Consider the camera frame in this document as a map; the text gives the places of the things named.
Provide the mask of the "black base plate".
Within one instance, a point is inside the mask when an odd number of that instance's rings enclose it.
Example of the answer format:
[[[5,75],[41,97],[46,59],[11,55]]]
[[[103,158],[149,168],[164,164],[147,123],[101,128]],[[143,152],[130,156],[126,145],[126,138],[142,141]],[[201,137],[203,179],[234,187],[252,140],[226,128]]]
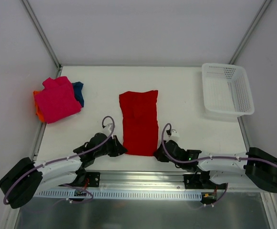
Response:
[[[89,172],[81,170],[78,173],[76,181],[74,182],[77,187],[99,187],[100,185],[100,172]]]
[[[215,184],[210,181],[208,174],[184,174],[184,186],[185,189],[225,189],[226,184]]]

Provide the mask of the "white plastic basket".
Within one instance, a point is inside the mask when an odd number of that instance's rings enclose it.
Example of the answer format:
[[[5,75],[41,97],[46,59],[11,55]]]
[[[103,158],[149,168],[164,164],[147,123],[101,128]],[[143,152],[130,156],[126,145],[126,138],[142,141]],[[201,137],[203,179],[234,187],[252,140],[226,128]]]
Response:
[[[205,112],[238,118],[255,112],[246,70],[237,65],[204,63],[202,86]]]

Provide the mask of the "pink folded t shirt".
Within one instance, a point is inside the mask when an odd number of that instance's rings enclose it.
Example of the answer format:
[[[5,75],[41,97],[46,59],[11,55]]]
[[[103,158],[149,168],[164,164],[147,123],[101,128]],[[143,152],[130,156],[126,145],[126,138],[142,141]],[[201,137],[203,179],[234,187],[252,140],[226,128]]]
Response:
[[[45,123],[55,123],[81,111],[82,107],[74,97],[72,83],[66,76],[48,78],[42,85],[44,89],[35,96],[35,100]]]

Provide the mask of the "blue folded t shirt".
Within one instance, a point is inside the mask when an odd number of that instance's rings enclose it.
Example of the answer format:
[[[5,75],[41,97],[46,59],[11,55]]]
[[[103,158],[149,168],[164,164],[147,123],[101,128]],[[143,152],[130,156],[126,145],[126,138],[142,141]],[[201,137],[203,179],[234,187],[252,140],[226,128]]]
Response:
[[[83,83],[82,82],[75,82],[72,83],[74,97],[80,103],[81,107],[84,107],[84,98],[82,95]]]

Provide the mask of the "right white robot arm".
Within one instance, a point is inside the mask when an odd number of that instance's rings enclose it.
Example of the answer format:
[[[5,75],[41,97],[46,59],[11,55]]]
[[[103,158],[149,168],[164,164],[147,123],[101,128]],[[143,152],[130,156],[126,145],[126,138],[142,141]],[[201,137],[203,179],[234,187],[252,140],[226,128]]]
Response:
[[[163,141],[154,152],[159,162],[172,162],[177,168],[199,174],[203,188],[214,185],[254,184],[257,188],[277,193],[277,158],[251,147],[248,152],[231,155],[185,150],[173,141]]]

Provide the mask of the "orange folded t shirt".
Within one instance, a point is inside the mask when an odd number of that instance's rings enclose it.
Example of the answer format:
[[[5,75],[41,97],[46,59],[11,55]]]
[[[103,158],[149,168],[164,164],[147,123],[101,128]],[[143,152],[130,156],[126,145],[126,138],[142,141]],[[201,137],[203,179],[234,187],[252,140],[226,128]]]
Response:
[[[38,119],[42,122],[45,123],[45,119],[43,116],[42,111],[40,110],[39,105],[37,104],[36,100],[35,100],[35,96],[38,95],[41,91],[33,91],[33,99],[34,99],[34,106],[36,108],[36,115],[38,117]]]

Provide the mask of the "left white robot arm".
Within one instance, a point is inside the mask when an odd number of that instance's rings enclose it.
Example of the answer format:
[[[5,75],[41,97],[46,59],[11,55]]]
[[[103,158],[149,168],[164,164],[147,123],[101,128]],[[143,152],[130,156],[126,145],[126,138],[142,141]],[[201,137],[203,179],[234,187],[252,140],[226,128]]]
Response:
[[[21,159],[1,180],[3,203],[12,209],[26,205],[34,195],[64,184],[83,187],[92,182],[86,168],[101,156],[117,157],[127,149],[116,135],[96,133],[88,142],[73,150],[70,156],[52,161]]]

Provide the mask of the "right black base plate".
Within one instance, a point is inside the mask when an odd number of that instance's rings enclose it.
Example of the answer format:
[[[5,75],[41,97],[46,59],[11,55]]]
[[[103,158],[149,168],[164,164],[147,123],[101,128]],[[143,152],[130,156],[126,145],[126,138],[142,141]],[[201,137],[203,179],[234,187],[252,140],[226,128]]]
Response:
[[[185,189],[225,189],[226,184],[215,184],[210,181],[208,174],[184,174],[184,186]]]

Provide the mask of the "red t shirt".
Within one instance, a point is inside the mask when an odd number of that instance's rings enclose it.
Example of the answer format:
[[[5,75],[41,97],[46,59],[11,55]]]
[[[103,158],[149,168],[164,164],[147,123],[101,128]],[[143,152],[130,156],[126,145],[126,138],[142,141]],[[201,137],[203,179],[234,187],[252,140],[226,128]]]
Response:
[[[158,145],[158,91],[131,92],[119,95],[123,115],[123,146],[127,154],[153,156]]]

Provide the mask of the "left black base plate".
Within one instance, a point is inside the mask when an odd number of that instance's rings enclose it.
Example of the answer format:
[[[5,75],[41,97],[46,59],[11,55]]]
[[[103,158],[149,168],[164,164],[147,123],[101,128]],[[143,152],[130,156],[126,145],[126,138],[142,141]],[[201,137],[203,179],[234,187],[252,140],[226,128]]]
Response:
[[[77,187],[99,187],[100,185],[100,172],[89,172],[81,170],[78,173],[76,181],[74,182]]]

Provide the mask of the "aluminium mounting rail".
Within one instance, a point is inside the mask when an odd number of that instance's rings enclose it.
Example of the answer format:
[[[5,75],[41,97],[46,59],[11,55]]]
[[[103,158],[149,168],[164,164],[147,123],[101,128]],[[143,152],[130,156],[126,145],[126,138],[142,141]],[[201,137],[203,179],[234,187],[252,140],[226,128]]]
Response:
[[[7,190],[17,194],[26,193],[33,196],[59,186],[75,188],[77,186],[74,182],[81,170],[85,169],[40,167],[22,170],[14,175]],[[185,189],[183,175],[167,172],[100,172],[98,188],[121,190]]]

